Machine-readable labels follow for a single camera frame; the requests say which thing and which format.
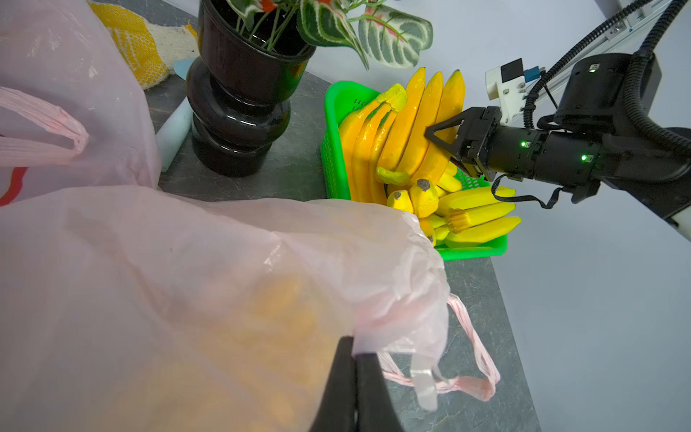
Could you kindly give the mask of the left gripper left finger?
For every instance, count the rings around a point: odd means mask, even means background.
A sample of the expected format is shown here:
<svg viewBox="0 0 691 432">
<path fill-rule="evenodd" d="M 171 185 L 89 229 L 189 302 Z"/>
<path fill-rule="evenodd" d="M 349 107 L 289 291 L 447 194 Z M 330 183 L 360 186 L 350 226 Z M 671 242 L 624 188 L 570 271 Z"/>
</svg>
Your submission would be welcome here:
<svg viewBox="0 0 691 432">
<path fill-rule="evenodd" d="M 352 350 L 353 338 L 340 338 L 321 403 L 309 432 L 356 430 L 356 360 L 352 357 Z"/>
</svg>

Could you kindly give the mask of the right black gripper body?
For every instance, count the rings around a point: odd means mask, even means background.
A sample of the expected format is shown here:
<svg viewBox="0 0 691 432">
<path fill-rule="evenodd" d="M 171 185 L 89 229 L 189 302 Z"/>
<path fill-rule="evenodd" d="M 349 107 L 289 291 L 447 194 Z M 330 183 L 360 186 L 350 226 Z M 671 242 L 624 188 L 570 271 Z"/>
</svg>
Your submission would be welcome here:
<svg viewBox="0 0 691 432">
<path fill-rule="evenodd" d="M 566 132 L 501 125 L 496 107 L 475 107 L 475 122 L 462 145 L 486 146 L 486 176 L 531 179 L 557 185 L 572 203 L 594 196 L 600 182 L 591 177 L 600 145 Z"/>
</svg>

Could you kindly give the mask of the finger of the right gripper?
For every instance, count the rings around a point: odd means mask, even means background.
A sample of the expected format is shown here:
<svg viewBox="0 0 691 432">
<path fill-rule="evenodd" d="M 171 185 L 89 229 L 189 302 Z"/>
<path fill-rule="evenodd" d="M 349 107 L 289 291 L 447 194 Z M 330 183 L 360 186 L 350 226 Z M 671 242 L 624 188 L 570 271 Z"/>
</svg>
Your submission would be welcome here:
<svg viewBox="0 0 691 432">
<path fill-rule="evenodd" d="M 443 150 L 451 156 L 453 163 L 468 176 L 473 178 L 486 176 L 485 145 L 443 146 Z"/>
<path fill-rule="evenodd" d="M 440 149 L 460 149 L 474 122 L 475 108 L 472 107 L 447 120 L 428 126 L 424 136 Z M 446 131 L 451 131 L 453 137 L 445 139 L 438 136 L 438 133 Z"/>
</svg>

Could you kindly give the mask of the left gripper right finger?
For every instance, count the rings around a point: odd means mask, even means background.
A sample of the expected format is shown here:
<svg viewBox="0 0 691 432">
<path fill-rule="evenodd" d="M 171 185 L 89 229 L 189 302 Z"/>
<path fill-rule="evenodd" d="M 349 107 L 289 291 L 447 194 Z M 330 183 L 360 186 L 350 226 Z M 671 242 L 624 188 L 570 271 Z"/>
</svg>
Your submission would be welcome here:
<svg viewBox="0 0 691 432">
<path fill-rule="evenodd" d="M 403 432 L 376 354 L 356 360 L 356 431 Z"/>
</svg>

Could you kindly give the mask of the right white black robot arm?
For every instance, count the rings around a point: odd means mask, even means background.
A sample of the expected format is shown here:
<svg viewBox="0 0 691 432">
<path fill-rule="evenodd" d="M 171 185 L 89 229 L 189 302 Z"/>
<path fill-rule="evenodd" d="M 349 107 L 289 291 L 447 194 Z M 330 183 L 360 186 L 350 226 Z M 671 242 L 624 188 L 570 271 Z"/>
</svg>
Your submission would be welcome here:
<svg viewBox="0 0 691 432">
<path fill-rule="evenodd" d="M 601 23 L 531 88 L 522 127 L 502 125 L 498 107 L 473 107 L 429 126 L 426 138 L 493 188 L 505 177 L 554 185 L 545 210 L 561 193 L 580 203 L 608 185 L 688 236 L 690 131 L 661 127 L 649 116 L 661 80 L 655 49 L 684 6 L 670 2 L 636 52 L 583 57 L 642 3 Z"/>
</svg>

